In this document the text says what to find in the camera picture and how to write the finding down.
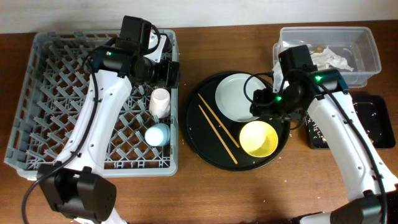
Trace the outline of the pink cup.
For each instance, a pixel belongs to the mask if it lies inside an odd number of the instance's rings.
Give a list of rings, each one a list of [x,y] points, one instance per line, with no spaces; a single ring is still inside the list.
[[[170,93],[165,88],[156,88],[150,96],[149,112],[152,116],[159,119],[170,115],[171,98]]]

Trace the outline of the grey round plate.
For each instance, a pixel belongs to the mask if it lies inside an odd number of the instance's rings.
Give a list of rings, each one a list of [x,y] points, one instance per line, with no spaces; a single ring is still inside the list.
[[[235,73],[222,79],[216,88],[216,105],[232,121],[246,123],[259,118],[250,112],[251,102],[244,95],[244,83],[249,77],[247,73]]]

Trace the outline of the yellow bowl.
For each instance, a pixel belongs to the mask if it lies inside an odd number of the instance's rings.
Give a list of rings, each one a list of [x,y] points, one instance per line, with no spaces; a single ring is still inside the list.
[[[252,157],[270,156],[279,144],[276,130],[264,121],[251,121],[243,126],[239,134],[243,151]]]

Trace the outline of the wooden chopstick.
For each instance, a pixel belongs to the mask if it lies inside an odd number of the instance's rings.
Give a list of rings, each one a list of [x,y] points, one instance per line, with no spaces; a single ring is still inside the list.
[[[229,154],[230,158],[233,160],[233,162],[235,164],[238,164],[238,161],[236,160],[236,158],[233,156],[232,152],[229,150],[229,147],[227,146],[227,144],[225,143],[225,141],[223,140],[223,138],[220,136],[219,132],[217,131],[217,129],[215,128],[215,126],[213,125],[213,123],[211,122],[210,118],[207,116],[207,114],[205,113],[204,109],[198,105],[200,111],[202,112],[203,116],[205,117],[205,119],[207,120],[208,124],[210,125],[211,129],[213,130],[213,132],[216,134],[216,137],[219,139],[220,143],[223,145],[223,147],[225,148],[226,152]]]
[[[219,119],[219,117],[215,114],[215,112],[212,110],[212,108],[209,106],[209,104],[205,101],[205,99],[201,96],[201,94],[197,93],[197,95],[200,97],[200,99],[202,100],[202,102],[205,104],[205,106],[208,108],[209,112],[213,115],[213,117],[217,120],[217,122],[219,123],[219,125],[223,128],[223,130],[225,131],[225,133],[228,135],[228,137],[232,140],[232,142],[235,144],[235,146],[237,148],[240,148],[240,145],[238,144],[237,140],[235,140],[235,138],[231,135],[231,133],[228,131],[228,129],[226,128],[226,126],[221,122],[221,120]]]

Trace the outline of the food scraps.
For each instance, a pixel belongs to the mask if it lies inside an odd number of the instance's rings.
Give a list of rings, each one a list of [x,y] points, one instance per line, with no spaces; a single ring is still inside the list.
[[[314,120],[307,115],[305,122],[309,147],[312,149],[328,149],[327,141]]]

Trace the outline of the blue cup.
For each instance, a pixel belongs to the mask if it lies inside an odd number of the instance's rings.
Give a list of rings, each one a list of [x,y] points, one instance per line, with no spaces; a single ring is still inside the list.
[[[150,146],[166,146],[170,142],[170,127],[164,123],[155,124],[145,132],[144,137]]]

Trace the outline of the white napkin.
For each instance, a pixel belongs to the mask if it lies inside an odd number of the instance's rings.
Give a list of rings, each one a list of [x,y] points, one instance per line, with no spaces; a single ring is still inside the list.
[[[335,54],[329,47],[323,49],[322,52],[310,52],[310,56],[313,64],[317,66],[318,70],[326,70],[329,68],[348,70],[350,72],[354,70],[353,67],[348,65],[347,59]]]

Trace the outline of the gold foil wrapper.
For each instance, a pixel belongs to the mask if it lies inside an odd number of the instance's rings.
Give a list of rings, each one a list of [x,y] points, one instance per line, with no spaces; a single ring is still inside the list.
[[[314,52],[315,53],[322,53],[324,51],[324,49],[325,48],[323,46],[318,45]]]

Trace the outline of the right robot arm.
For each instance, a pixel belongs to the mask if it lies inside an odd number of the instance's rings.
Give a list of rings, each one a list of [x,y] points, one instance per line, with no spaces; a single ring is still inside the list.
[[[279,55],[282,83],[276,93],[256,90],[254,116],[293,121],[301,111],[320,128],[339,167],[349,202],[332,212],[309,213],[299,224],[397,223],[397,177],[387,168],[361,124],[341,73],[319,70],[306,45]]]

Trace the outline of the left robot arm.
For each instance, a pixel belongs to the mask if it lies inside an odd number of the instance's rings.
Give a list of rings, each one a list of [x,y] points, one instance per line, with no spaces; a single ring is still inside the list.
[[[90,84],[72,135],[54,164],[39,167],[35,181],[53,211],[80,223],[123,222],[114,206],[116,186],[103,176],[106,150],[135,85],[152,87],[152,116],[170,114],[170,94],[180,81],[179,62],[163,56],[171,48],[155,25],[125,16],[120,35],[86,56]]]

